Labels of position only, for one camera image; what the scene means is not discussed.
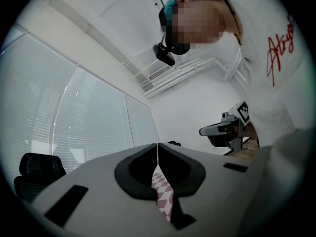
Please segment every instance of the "air conditioner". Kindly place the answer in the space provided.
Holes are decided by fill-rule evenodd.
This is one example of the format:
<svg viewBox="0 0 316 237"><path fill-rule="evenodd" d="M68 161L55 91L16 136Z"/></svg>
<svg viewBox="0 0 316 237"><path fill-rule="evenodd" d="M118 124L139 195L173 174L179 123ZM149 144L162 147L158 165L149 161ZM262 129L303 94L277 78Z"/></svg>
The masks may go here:
<svg viewBox="0 0 316 237"><path fill-rule="evenodd" d="M168 79L170 76L173 76L177 72L178 71L176 70L175 66L167 65L148 76L148 80L152 83L153 86L155 86L156 84L159 84L161 82L161 79Z"/></svg>

